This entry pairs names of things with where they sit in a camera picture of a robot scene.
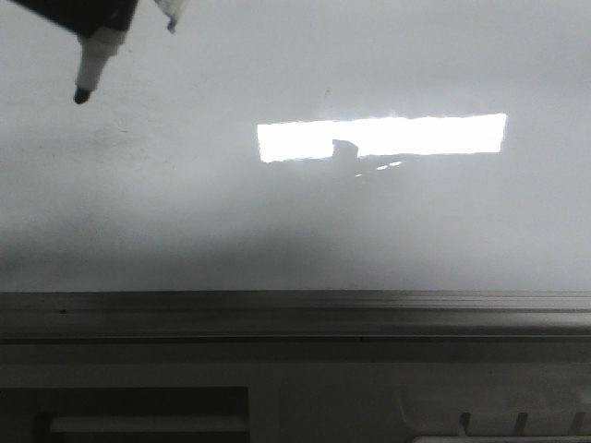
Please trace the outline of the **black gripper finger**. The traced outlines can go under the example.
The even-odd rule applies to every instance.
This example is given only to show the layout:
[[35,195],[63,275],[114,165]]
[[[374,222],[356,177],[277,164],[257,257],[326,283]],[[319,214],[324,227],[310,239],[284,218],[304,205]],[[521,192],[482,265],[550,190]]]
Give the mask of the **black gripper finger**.
[[16,0],[12,4],[78,37],[123,44],[131,28],[138,1]]

